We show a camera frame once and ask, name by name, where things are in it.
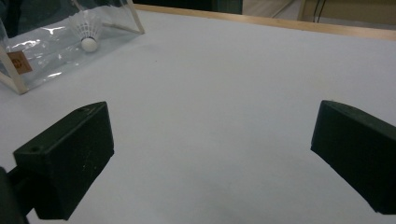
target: table surface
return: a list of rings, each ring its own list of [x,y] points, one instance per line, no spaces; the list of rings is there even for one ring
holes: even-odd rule
[[[321,100],[396,124],[396,43],[139,11],[146,33],[17,95],[0,164],[107,101],[115,155],[68,223],[395,223],[310,151]],[[40,221],[29,214],[32,224]]]

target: floor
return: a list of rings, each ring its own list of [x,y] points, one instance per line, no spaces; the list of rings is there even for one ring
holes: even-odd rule
[[[271,18],[277,18],[283,20],[296,21],[300,10],[301,0],[286,0],[288,2],[286,5],[275,4],[275,2],[282,2],[282,1],[285,2],[285,0],[244,0],[243,14],[249,16],[271,17]],[[359,26],[359,27],[369,27],[369,28],[377,28],[377,29],[396,30],[395,25],[367,23],[360,21],[343,21],[343,20],[322,18],[320,19],[320,22],[329,23],[329,24],[347,25],[347,26]]]

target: shuttlecock feather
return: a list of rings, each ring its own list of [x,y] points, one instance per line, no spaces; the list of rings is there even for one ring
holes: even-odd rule
[[[94,52],[98,48],[99,35],[102,32],[102,20],[95,13],[80,11],[69,17],[72,32],[81,40],[82,48]]]

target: shuttlecock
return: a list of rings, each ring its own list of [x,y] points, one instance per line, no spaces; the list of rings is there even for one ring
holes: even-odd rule
[[[82,48],[94,52],[98,48],[99,35],[102,32],[102,20],[95,13],[80,11],[69,17],[72,32],[81,40]]]

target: white tabletop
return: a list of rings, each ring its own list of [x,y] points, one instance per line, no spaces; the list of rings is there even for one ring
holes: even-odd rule
[[[68,223],[395,223],[310,151],[321,100],[396,124],[396,43],[140,11],[147,33],[19,96],[0,164],[107,101],[115,155]],[[41,221],[35,212],[32,224]]]

